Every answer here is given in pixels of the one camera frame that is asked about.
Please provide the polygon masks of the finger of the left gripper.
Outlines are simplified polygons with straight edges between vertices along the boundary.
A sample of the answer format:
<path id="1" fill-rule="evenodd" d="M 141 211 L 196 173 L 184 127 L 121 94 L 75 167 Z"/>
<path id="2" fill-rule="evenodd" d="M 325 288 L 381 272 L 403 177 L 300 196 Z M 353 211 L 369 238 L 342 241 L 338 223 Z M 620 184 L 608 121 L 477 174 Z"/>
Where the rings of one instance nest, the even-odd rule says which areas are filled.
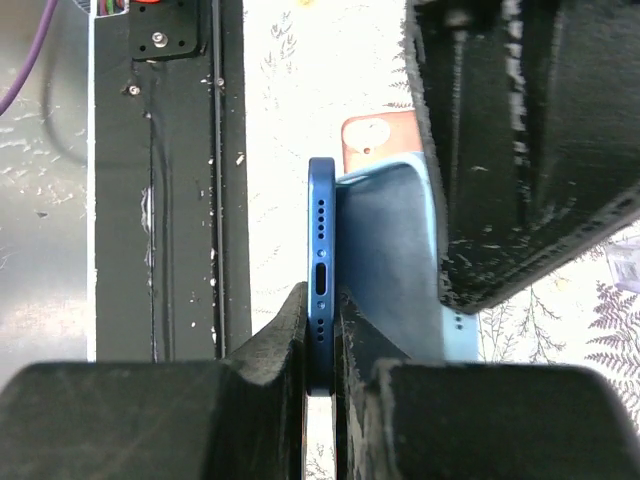
<path id="1" fill-rule="evenodd" d="M 635 1 L 411 1 L 439 293 L 475 313 L 639 214 Z"/>

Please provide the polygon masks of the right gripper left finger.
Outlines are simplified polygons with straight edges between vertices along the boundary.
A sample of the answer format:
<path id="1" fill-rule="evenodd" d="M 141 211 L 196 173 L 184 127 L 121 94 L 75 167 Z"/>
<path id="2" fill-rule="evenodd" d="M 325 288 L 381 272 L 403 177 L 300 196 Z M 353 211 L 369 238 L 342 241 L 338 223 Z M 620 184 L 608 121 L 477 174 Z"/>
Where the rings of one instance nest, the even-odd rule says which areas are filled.
<path id="1" fill-rule="evenodd" d="M 1 395 L 5 479 L 300 479 L 304 283 L 228 357 L 37 363 Z"/>

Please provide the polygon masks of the black phone blue case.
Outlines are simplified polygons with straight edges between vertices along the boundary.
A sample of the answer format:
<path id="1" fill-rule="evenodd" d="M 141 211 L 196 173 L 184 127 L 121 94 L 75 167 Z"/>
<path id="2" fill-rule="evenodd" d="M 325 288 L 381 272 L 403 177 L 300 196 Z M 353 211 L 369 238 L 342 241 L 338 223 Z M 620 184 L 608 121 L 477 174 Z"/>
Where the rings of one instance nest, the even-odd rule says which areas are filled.
<path id="1" fill-rule="evenodd" d="M 308 165 L 307 380 L 312 396 L 330 396 L 334 377 L 335 210 L 334 160 Z"/>

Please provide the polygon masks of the light blue phone case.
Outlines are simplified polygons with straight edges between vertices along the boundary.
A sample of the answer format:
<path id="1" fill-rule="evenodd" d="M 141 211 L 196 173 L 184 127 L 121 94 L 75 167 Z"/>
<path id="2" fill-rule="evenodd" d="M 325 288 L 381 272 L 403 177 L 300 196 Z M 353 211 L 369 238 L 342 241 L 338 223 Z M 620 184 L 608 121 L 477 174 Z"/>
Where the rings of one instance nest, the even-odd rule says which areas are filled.
<path id="1" fill-rule="evenodd" d="M 423 153 L 398 154 L 338 180 L 337 284 L 410 358 L 476 362 L 477 316 L 439 299 L 436 237 Z"/>

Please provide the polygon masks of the pink phone case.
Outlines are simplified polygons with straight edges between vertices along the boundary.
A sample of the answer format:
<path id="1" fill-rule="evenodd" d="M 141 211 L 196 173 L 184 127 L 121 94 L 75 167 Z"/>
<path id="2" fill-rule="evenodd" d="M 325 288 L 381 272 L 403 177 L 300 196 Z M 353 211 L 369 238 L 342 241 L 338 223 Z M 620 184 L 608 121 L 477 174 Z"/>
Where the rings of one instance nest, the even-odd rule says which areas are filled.
<path id="1" fill-rule="evenodd" d="M 344 173 L 423 150 L 414 110 L 352 117 L 341 129 Z"/>

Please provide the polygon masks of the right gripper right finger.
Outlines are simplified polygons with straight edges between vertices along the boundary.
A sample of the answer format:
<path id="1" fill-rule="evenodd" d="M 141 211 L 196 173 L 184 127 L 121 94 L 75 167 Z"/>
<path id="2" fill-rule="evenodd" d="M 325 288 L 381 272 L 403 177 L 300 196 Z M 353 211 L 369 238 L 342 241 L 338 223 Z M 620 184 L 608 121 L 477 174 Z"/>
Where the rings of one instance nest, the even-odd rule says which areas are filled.
<path id="1" fill-rule="evenodd" d="M 409 359 L 342 294 L 340 479 L 635 479 L 639 441 L 597 372 Z"/>

